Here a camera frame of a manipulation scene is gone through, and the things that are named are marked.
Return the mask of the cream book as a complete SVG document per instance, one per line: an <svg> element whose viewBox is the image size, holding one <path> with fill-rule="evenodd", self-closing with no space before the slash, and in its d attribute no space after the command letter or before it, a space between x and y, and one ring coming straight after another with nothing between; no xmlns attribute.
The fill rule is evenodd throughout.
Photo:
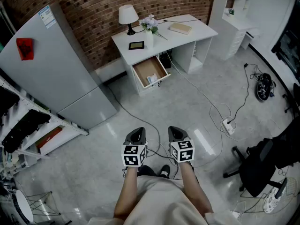
<svg viewBox="0 0 300 225"><path fill-rule="evenodd" d="M178 23L178 22L174 22L169 27L169 30L175 31L175 32L178 32L178 33L181 33L181 34L185 34L185 35L188 35L190 33L191 29L192 28L190 26L187 26L187 25L184 25L184 24L181 24L181 23Z"/></svg>

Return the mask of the white power strip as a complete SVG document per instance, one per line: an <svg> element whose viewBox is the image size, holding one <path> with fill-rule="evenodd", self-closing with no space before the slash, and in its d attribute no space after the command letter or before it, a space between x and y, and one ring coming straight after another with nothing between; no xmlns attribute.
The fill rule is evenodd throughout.
<svg viewBox="0 0 300 225"><path fill-rule="evenodd" d="M234 133L234 128L232 127L232 125L229 123L228 119L224 119L222 121L222 125L225 128L226 132L228 135L233 135Z"/></svg>

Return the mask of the person's shoe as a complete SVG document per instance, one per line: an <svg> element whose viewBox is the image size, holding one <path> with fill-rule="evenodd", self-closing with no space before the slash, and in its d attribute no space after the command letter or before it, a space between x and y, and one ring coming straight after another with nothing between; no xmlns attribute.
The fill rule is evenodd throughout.
<svg viewBox="0 0 300 225"><path fill-rule="evenodd" d="M160 171L159 176L168 179L168 178L169 178L169 175L170 175L170 166L169 166L169 165L164 165L164 166L161 168L161 171Z"/></svg>
<svg viewBox="0 0 300 225"><path fill-rule="evenodd" d="M137 177L139 176L157 176L157 174L147 165L138 168Z"/></svg>

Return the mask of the white desk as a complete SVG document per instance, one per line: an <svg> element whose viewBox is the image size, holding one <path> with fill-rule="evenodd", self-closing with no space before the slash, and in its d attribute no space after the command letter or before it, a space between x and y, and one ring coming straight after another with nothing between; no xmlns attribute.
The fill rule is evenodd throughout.
<svg viewBox="0 0 300 225"><path fill-rule="evenodd" d="M188 35L171 31L169 27L173 23L181 23L190 26L192 29ZM178 64L187 74L190 74L203 66L212 38L217 35L216 31L192 15L180 15L160 20L158 31L168 41L154 35L154 46L150 50L147 47L138 50L128 49L130 42L145 41L144 31L136 32L131 36L124 31L112 36L120 52L127 75L139 96L159 87L162 81L144 89L134 75L132 68L134 64L153 56L159 58L160 53L171 50L173 62Z"/></svg>

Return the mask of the black picture frame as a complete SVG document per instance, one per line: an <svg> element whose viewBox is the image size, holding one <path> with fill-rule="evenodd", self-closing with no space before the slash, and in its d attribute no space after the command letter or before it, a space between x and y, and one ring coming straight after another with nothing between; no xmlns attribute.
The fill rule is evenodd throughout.
<svg viewBox="0 0 300 225"><path fill-rule="evenodd" d="M143 41L130 42L128 49L129 50L144 49L144 42Z"/></svg>

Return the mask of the white shade table lamp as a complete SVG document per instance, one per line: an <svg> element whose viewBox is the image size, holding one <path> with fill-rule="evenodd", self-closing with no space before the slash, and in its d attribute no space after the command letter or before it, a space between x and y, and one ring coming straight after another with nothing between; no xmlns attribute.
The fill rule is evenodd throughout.
<svg viewBox="0 0 300 225"><path fill-rule="evenodd" d="M132 29L132 23L138 21L139 16L132 5L123 5L119 7L119 24L128 25L128 35L134 35L135 31Z"/></svg>

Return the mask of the white baseboard box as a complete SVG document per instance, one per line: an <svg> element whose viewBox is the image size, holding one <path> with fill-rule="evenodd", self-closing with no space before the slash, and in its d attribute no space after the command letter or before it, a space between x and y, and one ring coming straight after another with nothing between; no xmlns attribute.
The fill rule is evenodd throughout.
<svg viewBox="0 0 300 225"><path fill-rule="evenodd" d="M108 80L124 73L126 70L121 58L115 59L112 62L95 70L98 77L102 82L107 82Z"/></svg>

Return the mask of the blue and white label sticker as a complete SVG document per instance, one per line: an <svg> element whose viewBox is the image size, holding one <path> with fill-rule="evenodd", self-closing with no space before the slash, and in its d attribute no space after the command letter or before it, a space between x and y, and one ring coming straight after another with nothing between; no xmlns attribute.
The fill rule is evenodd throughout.
<svg viewBox="0 0 300 225"><path fill-rule="evenodd" d="M42 21L47 29L56 23L56 20L51 12L49 5L47 5L42 10L40 10L38 12L38 15L42 19Z"/></svg>

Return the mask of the black glass display cabinet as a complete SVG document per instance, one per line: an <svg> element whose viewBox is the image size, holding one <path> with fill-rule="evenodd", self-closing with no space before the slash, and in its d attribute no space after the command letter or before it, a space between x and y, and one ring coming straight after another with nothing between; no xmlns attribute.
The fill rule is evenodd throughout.
<svg viewBox="0 0 300 225"><path fill-rule="evenodd" d="M300 82L300 22L289 21L271 51L291 69Z"/></svg>

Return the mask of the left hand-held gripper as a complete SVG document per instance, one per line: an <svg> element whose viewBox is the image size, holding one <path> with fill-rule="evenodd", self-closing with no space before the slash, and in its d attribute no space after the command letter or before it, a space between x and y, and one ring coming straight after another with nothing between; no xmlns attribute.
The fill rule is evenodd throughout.
<svg viewBox="0 0 300 225"><path fill-rule="evenodd" d="M140 167L147 157L146 129L139 127L130 132L121 147L125 167Z"/></svg>

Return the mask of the black box under desk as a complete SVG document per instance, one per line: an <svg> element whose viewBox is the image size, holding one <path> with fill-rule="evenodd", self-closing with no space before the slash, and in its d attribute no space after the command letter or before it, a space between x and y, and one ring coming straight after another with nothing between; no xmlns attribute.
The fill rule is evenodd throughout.
<svg viewBox="0 0 300 225"><path fill-rule="evenodd" d="M165 51L160 53L159 59L165 69L169 69L172 66L172 51Z"/></svg>

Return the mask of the white ribbed vase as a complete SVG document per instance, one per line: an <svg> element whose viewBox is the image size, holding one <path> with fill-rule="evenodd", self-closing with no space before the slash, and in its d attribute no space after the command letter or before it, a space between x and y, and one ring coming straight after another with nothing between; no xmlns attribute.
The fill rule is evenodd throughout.
<svg viewBox="0 0 300 225"><path fill-rule="evenodd" d="M153 34L152 31L146 31L145 32L145 43L146 43L146 47L147 49L152 49L154 46L154 38L153 38Z"/></svg>

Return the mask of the person's right forearm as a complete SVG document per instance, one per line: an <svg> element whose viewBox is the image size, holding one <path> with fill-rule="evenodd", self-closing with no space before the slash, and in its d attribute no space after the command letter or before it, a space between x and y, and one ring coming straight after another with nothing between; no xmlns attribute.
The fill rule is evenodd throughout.
<svg viewBox="0 0 300 225"><path fill-rule="evenodd" d="M184 193L199 213L213 213L211 203L201 188L192 166L188 162L179 163L184 186Z"/></svg>

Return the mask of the white bookcase cabinet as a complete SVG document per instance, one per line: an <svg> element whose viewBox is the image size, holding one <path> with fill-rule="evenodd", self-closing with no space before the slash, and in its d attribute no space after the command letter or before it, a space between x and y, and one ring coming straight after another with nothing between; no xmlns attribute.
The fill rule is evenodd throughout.
<svg viewBox="0 0 300 225"><path fill-rule="evenodd" d="M234 56L238 51L248 30L255 25L246 18L251 0L214 0L209 19L209 27L217 32L211 42L215 54L223 60ZM233 8L233 17L227 16Z"/></svg>

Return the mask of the person's left shoe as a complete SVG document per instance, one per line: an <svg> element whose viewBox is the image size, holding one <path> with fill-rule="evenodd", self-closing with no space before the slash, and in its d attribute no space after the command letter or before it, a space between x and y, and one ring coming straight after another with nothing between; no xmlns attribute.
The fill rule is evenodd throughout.
<svg viewBox="0 0 300 225"><path fill-rule="evenodd" d="M137 177L139 176L157 176L157 174L147 165L138 168Z"/></svg>

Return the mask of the white metal shelf rack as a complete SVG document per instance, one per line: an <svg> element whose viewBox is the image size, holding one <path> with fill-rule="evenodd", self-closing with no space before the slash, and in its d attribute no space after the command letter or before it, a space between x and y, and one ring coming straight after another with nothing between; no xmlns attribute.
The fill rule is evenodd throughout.
<svg viewBox="0 0 300 225"><path fill-rule="evenodd" d="M30 157L38 159L48 159L49 153L65 144L66 142L76 138L79 135L88 135L88 132L78 127L76 124L63 120L57 115L53 114L34 102L34 98L30 97L23 89L17 89L7 82L2 76L0 76L0 87L3 87L15 94L20 98L18 104L12 106L7 114L4 114L0 118L0 148L4 154L23 155L24 157ZM51 119L49 123L39 125L39 130L33 132L31 135L24 138L22 144L13 153L5 151L4 146L1 144L4 138L12 130L12 128L24 117L29 110L36 110L42 113L49 114ZM61 127L62 131L48 141L42 148L38 149L35 142L41 137L55 129Z"/></svg>

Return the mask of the black office chair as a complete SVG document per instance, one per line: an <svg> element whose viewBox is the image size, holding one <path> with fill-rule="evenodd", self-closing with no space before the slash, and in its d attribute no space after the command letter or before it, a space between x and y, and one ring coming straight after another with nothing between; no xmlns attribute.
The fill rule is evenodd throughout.
<svg viewBox="0 0 300 225"><path fill-rule="evenodd" d="M240 175L242 186L240 191L246 189L253 197L257 197L267 185L278 189L275 198L278 199L287 184L287 178L282 183L272 181L271 178L276 169L300 162L300 116L292 120L288 127L278 136L265 138L256 146L247 148L247 157L234 146L241 160L237 171L224 173L228 178L236 174Z"/></svg>

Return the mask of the person's right shoe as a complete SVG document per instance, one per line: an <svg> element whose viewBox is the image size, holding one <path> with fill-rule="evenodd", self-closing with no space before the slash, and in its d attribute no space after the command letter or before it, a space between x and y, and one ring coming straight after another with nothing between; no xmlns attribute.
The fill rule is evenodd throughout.
<svg viewBox="0 0 300 225"><path fill-rule="evenodd" d="M164 165L164 166L161 168L161 171L160 171L159 176L168 179L168 178L169 178L169 175L170 175L170 166L169 166L169 165Z"/></svg>

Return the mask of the red paper decoration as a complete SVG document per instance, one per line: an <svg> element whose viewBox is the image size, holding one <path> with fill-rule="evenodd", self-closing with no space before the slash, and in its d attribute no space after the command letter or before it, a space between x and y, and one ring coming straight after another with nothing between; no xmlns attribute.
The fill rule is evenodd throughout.
<svg viewBox="0 0 300 225"><path fill-rule="evenodd" d="M17 49L21 60L33 60L33 39L32 38L17 38Z"/></svg>

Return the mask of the wooden drawer with white front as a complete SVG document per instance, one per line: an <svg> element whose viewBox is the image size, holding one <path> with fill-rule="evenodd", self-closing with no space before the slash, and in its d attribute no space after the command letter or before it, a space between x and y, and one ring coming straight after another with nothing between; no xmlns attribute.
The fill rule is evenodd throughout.
<svg viewBox="0 0 300 225"><path fill-rule="evenodd" d="M157 56L153 56L137 64L134 64L132 68L133 68L134 75L136 76L140 85L144 89L147 89L170 76L170 74L163 67L161 61ZM152 84L149 84L147 80L147 76L151 76L154 73L157 74L158 80Z"/></svg>

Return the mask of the grey refrigerator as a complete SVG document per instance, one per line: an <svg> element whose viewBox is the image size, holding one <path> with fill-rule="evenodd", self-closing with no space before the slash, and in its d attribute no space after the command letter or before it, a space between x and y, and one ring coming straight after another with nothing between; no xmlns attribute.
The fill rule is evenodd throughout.
<svg viewBox="0 0 300 225"><path fill-rule="evenodd" d="M0 52L0 69L58 115L91 129L117 111L61 7L49 7L56 23L47 29L38 13L31 17ZM21 60L17 38L33 39L33 60Z"/></svg>

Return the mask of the person's left forearm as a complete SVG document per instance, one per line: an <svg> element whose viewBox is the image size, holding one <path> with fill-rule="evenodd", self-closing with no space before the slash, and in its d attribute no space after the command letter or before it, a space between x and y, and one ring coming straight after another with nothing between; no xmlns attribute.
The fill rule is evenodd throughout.
<svg viewBox="0 0 300 225"><path fill-rule="evenodd" d="M126 220L137 203L137 167L129 167L120 196L114 209L114 218Z"/></svg>

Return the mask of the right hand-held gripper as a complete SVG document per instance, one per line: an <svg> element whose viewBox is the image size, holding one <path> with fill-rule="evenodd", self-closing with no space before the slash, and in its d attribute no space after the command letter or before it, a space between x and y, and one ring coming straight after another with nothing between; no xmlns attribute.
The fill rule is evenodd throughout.
<svg viewBox="0 0 300 225"><path fill-rule="evenodd" d="M170 154L178 163L193 161L195 156L194 141L189 139L187 132L179 127L168 128Z"/></svg>

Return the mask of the person's beige shirt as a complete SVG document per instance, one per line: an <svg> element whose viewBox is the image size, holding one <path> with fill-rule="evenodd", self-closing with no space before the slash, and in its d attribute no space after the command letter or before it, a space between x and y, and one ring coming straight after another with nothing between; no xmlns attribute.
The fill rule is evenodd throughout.
<svg viewBox="0 0 300 225"><path fill-rule="evenodd" d="M183 193L180 180L140 176L137 194L126 220L94 217L87 225L241 225L228 210L202 216Z"/></svg>

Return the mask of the black bag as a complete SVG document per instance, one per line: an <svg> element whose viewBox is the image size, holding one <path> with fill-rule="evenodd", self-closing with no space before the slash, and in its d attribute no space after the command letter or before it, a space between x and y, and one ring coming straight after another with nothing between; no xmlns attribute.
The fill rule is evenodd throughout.
<svg viewBox="0 0 300 225"><path fill-rule="evenodd" d="M22 144L25 137L39 130L39 125L49 123L49 114L36 110L29 110L27 114L12 128L2 141L4 149L8 153L13 153Z"/></svg>
<svg viewBox="0 0 300 225"><path fill-rule="evenodd" d="M0 87L0 118L7 114L8 110L18 104L20 98L17 94Z"/></svg>

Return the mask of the loose green leaf sprig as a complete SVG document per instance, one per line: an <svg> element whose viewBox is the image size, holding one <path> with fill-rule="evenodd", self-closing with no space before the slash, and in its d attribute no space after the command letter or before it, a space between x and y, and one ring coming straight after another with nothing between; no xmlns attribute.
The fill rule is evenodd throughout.
<svg viewBox="0 0 300 225"><path fill-rule="evenodd" d="M154 34L168 41L168 39L162 36L158 31L154 32Z"/></svg>

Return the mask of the pale blue flower bouquet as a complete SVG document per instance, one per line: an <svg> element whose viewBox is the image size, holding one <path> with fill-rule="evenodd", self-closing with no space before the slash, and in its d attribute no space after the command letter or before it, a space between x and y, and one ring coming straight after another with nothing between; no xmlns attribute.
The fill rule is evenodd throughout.
<svg viewBox="0 0 300 225"><path fill-rule="evenodd" d="M154 18L153 14L149 14L147 17L141 19L139 24L143 27L146 31L151 31L153 34L158 31L158 22Z"/></svg>

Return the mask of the round black robot base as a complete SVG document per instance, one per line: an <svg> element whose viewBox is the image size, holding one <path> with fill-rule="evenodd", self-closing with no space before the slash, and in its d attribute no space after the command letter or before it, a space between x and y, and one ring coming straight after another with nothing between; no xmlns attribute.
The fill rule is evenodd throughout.
<svg viewBox="0 0 300 225"><path fill-rule="evenodd" d="M274 88L276 83L272 80L271 76L267 73L262 73L258 76L256 94L259 100L266 101L269 97L274 97Z"/></svg>

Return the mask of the red flat box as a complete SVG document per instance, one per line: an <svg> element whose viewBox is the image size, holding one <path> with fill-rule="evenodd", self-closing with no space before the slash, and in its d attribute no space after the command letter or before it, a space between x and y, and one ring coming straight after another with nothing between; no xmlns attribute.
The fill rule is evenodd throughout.
<svg viewBox="0 0 300 225"><path fill-rule="evenodd" d="M38 149L42 148L48 141L50 141L54 136L56 136L58 133L62 131L61 127L56 127L43 137L41 137L39 140L35 142L35 145Z"/></svg>

